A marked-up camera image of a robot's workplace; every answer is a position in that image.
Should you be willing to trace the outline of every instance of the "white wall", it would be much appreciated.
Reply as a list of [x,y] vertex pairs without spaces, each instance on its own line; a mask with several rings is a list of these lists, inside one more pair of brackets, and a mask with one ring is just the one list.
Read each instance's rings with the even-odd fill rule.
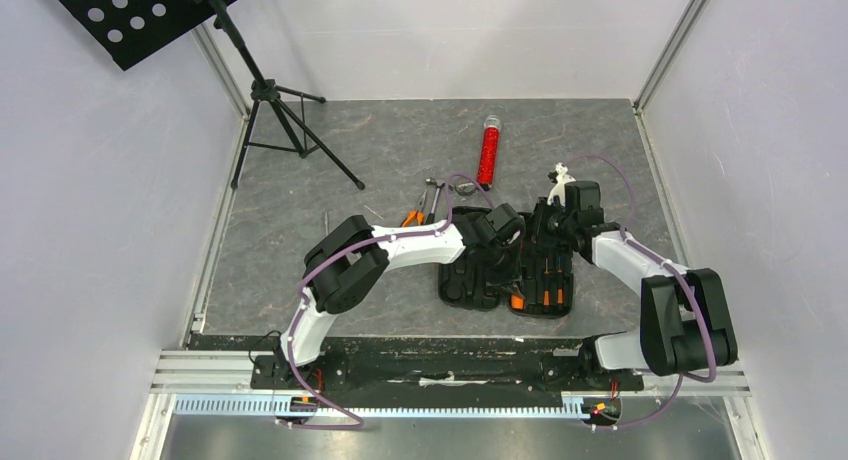
[[0,456],[126,458],[239,120],[190,36],[125,73],[56,0],[0,24]]
[[843,0],[710,0],[647,109],[775,458],[844,456],[846,24]]
[[331,100],[634,98],[688,1],[239,0],[231,13],[266,76]]

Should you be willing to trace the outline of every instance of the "pliers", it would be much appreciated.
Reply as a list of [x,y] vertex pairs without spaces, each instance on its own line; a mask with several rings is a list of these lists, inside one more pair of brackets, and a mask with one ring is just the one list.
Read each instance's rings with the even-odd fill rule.
[[418,204],[415,206],[414,210],[410,210],[409,215],[406,216],[406,220],[400,224],[401,227],[408,227],[414,223],[418,225],[424,225],[424,205],[427,203],[427,190],[424,190],[424,193],[421,194],[421,198],[418,199]]

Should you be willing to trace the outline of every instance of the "black music stand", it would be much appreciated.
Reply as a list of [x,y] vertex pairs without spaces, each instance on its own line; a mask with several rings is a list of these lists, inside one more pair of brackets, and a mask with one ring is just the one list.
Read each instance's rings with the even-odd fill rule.
[[[306,123],[282,102],[280,92],[300,97],[301,105],[303,99],[320,103],[326,103],[327,100],[324,97],[277,86],[273,79],[262,76],[241,34],[227,13],[227,4],[234,1],[236,0],[59,0],[123,70],[128,70],[204,20],[217,15],[215,27],[224,30],[254,78],[250,95],[253,99],[253,107],[249,112],[247,131],[242,138],[239,160],[230,184],[232,188],[238,188],[239,176],[248,147],[256,146],[295,152],[301,158],[320,148],[357,188],[364,189],[365,184],[356,178],[353,172],[306,126]],[[294,148],[250,141],[261,102],[271,104]],[[303,130],[304,145],[297,138],[287,116]],[[307,137],[315,142],[314,147],[306,147]]]

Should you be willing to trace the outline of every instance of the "open toolbox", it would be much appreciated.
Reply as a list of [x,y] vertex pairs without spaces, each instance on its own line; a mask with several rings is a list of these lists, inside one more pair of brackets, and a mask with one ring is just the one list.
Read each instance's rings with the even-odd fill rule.
[[[455,207],[454,215],[486,215],[479,207]],[[519,213],[527,225],[532,214]],[[574,300],[572,253],[567,248],[537,245],[535,235],[525,235],[520,246],[517,284],[491,285],[484,265],[463,252],[453,263],[439,265],[439,298],[448,305],[488,311],[506,303],[518,315],[561,318],[571,311]]]

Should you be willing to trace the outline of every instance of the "gray floor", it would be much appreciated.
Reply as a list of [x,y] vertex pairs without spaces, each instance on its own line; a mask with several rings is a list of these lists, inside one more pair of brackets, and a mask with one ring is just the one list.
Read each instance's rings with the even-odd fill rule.
[[[627,398],[623,420],[653,409],[653,399]],[[366,419],[365,427],[304,432],[276,426],[270,418],[177,415],[162,458],[741,458],[720,398],[680,398],[655,421],[614,433],[593,434],[574,421],[556,419]]]
[[[547,196],[547,173],[557,161],[603,153],[627,172],[637,195],[631,230],[673,258],[668,228],[636,122],[626,100],[439,100],[308,104],[307,121],[366,183],[358,191],[323,153],[254,148],[248,153],[208,304],[205,334],[263,334],[285,329],[296,307],[303,256],[331,225],[362,214],[396,226],[424,188],[424,178],[474,175],[481,123],[504,122],[493,198],[530,211]],[[285,144],[270,109],[260,113],[254,141]],[[575,164],[572,174],[601,184],[608,218],[622,219],[629,200],[606,165]],[[459,203],[483,205],[478,197]],[[638,299],[614,277],[575,260],[572,313],[560,320],[519,317],[501,307],[473,312],[445,306],[436,293],[436,266],[389,272],[331,335],[499,335],[585,337],[638,322]]]

